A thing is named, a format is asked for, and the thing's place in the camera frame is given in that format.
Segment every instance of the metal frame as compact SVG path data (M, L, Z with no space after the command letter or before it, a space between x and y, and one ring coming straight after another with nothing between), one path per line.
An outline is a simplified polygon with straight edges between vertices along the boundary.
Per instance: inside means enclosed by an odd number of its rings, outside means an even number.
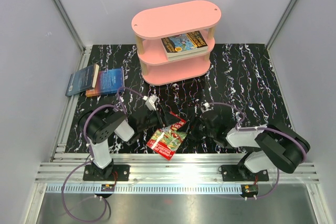
M76 42L79 50L81 52L84 52L85 50L85 45L83 44L82 40L80 39L74 25L72 24L67 12L65 11L65 8L63 7L63 4L61 2L61 0L52 0L53 3L55 4L57 11L59 11L65 25L67 26L67 28L69 29L69 32L71 33L74 41Z
M237 164L244 154L175 154L166 161L160 155L112 154L116 164L130 165L130 180L119 182L116 193L131 194L239 194L240 184L245 182L222 182L218 168L222 164ZM66 176L82 164L86 154L56 153L53 162L41 163L37 177L32 205L26 224L36 223L45 193L59 193ZM69 179L66 192L99 192L105 182L84 182L84 167L78 169ZM269 182L276 180L276 170L269 170ZM307 187L318 223L332 223L331 215L321 192L319 176L313 163L299 165L293 174L280 173L280 184L304 184Z
M286 7L286 9L285 9L285 11L284 11L282 17L280 18L280 21L279 21L279 23L277 24L277 26L276 26L276 28L275 28L275 30L274 30L274 32L273 32L271 38L270 38L269 41L266 43L266 47L267 47L268 50L271 49L271 47L272 47L274 41L277 39L277 37L278 37L278 35L279 35L279 33L280 33L282 27L284 26L284 24L285 24L287 18L289 17L290 13L292 12L292 10L293 10L294 6L296 5L297 1L298 1L298 0L290 0L290 1L289 1L289 3L288 3L288 5L287 5L287 7Z
M47 184L39 183L35 185L33 197L31 199L30 208L28 209L25 218L25 224L35 224L37 222L38 214L42 206L43 198L46 193Z

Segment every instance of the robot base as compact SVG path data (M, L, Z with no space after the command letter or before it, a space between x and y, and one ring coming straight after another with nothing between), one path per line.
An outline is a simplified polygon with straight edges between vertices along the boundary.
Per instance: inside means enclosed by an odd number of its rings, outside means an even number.
M83 175L84 181L114 181L113 173L118 174L117 181L128 181L130 175L129 165L113 165L111 175L108 178L103 178L93 165L86 165Z
M251 174L250 176L245 178L239 172L238 165L222 165L219 167L219 171L223 177L224 182L254 182L256 180L256 176L258 176L258 181L269 181L267 170L261 170L260 172Z

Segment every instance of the blue book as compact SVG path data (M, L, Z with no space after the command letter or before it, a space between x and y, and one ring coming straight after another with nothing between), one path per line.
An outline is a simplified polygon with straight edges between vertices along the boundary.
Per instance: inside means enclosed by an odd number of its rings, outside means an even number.
M87 90L86 96L95 97L103 94L114 94L120 87L124 87L124 71L122 68L99 71L96 87Z
M70 76L67 92L65 95L70 97L74 94L94 89L97 83L99 65L90 65L78 70Z

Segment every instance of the wooden shelf post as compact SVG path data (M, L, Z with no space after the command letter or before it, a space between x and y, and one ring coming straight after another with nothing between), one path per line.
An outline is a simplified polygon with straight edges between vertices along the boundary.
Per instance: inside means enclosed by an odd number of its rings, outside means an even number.
M148 74L147 65L145 63L143 63L141 60L140 60L140 65L141 65L142 74L144 76L147 75Z
M144 53L142 39L136 35L135 40L137 43L138 54L142 55Z
M208 31L208 39L212 39L215 35L215 29L216 29L216 26L213 26L211 28L209 28L209 31Z
M209 52L208 54L206 54L206 55L204 56L204 60L205 60L205 61L210 60L210 54L211 54L211 52Z

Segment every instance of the metal floor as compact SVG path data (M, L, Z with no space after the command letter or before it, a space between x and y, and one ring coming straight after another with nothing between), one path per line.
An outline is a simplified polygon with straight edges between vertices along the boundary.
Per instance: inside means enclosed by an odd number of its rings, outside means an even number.
M269 185L260 185L259 194L269 189ZM88 195L66 194L65 197L68 208L72 208ZM115 194L108 198L108 202L110 218L107 212L99 223L318 223L305 185L279 185L271 196L256 201L244 201L237 195ZM102 202L91 199L71 212L78 218L92 220L102 213L103 208ZM65 214L60 194L46 193L37 223L79 222Z

